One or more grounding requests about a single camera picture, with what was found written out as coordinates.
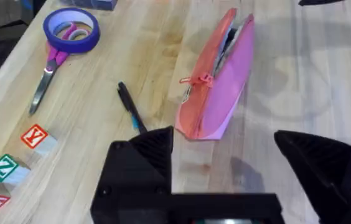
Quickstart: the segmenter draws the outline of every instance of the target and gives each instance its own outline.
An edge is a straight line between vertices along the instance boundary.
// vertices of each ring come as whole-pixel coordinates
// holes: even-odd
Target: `wooden table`
[[[108,146],[137,134],[116,92],[131,90],[148,129],[174,124],[188,77],[218,20],[236,7],[254,13],[253,72],[221,141],[175,134],[175,192],[275,192],[287,223],[317,223],[273,141],[277,129],[351,143],[351,0],[301,8],[297,0],[119,0],[90,11],[101,40],[59,69],[37,113],[28,115],[45,66],[47,0],[0,69],[0,155],[32,172],[0,209],[0,223],[92,223],[90,204]],[[19,136],[39,123],[58,139],[38,156]]]

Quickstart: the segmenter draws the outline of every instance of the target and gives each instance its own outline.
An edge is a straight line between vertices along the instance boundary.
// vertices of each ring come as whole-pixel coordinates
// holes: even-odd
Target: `black object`
[[[170,126],[111,144],[91,205],[95,224],[284,223],[275,194],[171,194],[173,131]]]
[[[292,131],[274,134],[323,224],[351,224],[351,146]]]
[[[124,107],[126,108],[127,111],[131,113],[131,116],[136,120],[138,124],[138,130],[140,133],[145,133],[147,132],[146,127],[139,116],[138,110],[136,108],[136,105],[133,102],[133,99],[130,96],[130,93],[128,92],[126,85],[123,82],[119,82],[119,88],[118,88],[118,93],[121,101],[123,102]]]
[[[299,2],[299,5],[313,6],[313,5],[319,5],[319,4],[330,4],[330,3],[339,2],[339,1],[344,1],[344,0],[301,0]]]

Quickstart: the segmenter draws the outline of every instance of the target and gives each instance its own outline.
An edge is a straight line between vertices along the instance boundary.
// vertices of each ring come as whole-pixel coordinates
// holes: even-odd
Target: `tape roll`
[[[55,35],[55,31],[66,22],[82,22],[91,27],[91,33],[80,40],[63,40]],[[100,39],[97,19],[89,12],[75,7],[59,9],[49,14],[43,22],[43,29],[50,45],[67,53],[87,52],[93,49]]]

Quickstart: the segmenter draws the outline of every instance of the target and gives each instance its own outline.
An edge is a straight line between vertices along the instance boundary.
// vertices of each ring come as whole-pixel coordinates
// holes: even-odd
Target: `pencil case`
[[[218,23],[189,78],[175,128],[189,139],[221,139],[248,79],[253,60],[254,18],[232,29],[236,9]]]

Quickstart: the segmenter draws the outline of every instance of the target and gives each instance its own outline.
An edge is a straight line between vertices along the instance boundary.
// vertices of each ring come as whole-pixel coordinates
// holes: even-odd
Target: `cardboard box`
[[[22,36],[33,16],[33,0],[0,0],[0,40]]]

